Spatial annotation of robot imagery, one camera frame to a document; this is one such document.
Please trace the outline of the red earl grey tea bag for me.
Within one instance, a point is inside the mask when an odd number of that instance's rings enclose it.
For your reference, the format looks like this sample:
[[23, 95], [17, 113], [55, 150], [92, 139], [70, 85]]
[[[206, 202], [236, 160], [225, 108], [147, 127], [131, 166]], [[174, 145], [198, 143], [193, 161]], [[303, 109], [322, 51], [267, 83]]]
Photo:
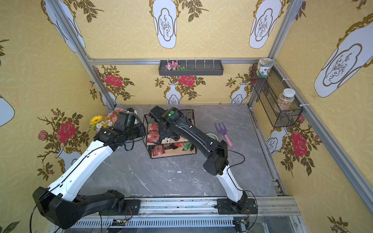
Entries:
[[159, 131], [150, 130], [147, 134], [147, 143], [156, 144], [160, 139]]

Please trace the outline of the black wire two-tier shelf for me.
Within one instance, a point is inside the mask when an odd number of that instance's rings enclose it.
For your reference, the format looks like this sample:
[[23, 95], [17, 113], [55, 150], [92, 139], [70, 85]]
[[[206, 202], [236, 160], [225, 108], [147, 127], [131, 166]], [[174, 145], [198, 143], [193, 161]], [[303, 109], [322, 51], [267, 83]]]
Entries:
[[144, 126], [146, 129], [146, 137], [144, 139], [144, 145], [151, 159], [157, 159], [157, 158], [152, 158], [152, 149], [154, 146], [157, 146], [157, 145], [162, 145], [165, 148], [165, 154], [163, 154], [163, 156], [160, 158], [196, 154], [197, 152], [196, 147], [193, 151], [182, 151], [183, 143], [189, 142], [189, 141], [183, 136], [180, 136], [178, 134], [177, 134], [177, 137], [161, 137], [160, 136], [160, 139], [156, 144], [147, 143], [146, 140], [147, 140], [147, 134], [149, 132], [149, 126], [155, 123], [155, 121], [151, 119], [148, 114], [144, 115], [143, 121], [144, 121]]

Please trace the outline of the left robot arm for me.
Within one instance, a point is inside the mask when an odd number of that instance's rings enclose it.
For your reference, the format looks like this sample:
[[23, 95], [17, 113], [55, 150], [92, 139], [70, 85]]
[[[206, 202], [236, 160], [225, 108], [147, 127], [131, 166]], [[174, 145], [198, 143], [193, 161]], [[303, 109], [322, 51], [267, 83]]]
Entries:
[[33, 193], [34, 210], [54, 225], [66, 230], [81, 218], [102, 211], [119, 214], [127, 210], [124, 195], [109, 190], [99, 195], [79, 195], [79, 191], [98, 166], [118, 147], [145, 136], [145, 128], [133, 108], [119, 112], [112, 127], [102, 128], [87, 150], [55, 182]]

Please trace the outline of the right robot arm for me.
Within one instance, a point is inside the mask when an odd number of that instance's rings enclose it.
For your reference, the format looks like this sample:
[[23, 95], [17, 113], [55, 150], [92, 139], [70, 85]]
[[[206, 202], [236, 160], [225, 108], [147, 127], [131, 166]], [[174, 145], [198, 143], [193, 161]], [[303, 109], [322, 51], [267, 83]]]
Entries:
[[218, 213], [224, 214], [257, 214], [258, 204], [255, 197], [248, 197], [248, 190], [243, 190], [232, 174], [228, 162], [227, 141], [217, 141], [210, 138], [191, 123], [179, 109], [172, 107], [163, 109], [155, 106], [149, 112], [149, 117], [159, 126], [159, 130], [167, 136], [182, 136], [195, 146], [207, 158], [204, 169], [217, 177], [226, 192], [226, 199], [217, 201]]

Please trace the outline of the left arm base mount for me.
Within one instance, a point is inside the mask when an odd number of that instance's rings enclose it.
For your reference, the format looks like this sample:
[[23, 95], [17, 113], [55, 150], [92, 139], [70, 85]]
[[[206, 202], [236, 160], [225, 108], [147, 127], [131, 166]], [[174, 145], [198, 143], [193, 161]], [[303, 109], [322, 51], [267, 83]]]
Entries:
[[140, 199], [121, 200], [118, 204], [115, 204], [113, 209], [103, 210], [100, 213], [103, 216], [137, 216], [139, 214], [140, 204]]

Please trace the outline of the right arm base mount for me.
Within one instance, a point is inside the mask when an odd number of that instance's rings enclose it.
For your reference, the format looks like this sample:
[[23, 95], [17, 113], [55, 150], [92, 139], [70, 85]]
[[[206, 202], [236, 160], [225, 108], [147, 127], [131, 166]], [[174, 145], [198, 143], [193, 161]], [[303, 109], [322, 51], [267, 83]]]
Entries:
[[254, 199], [246, 199], [238, 203], [230, 199], [217, 199], [217, 204], [214, 208], [218, 210], [219, 215], [255, 215], [258, 213], [258, 207]]

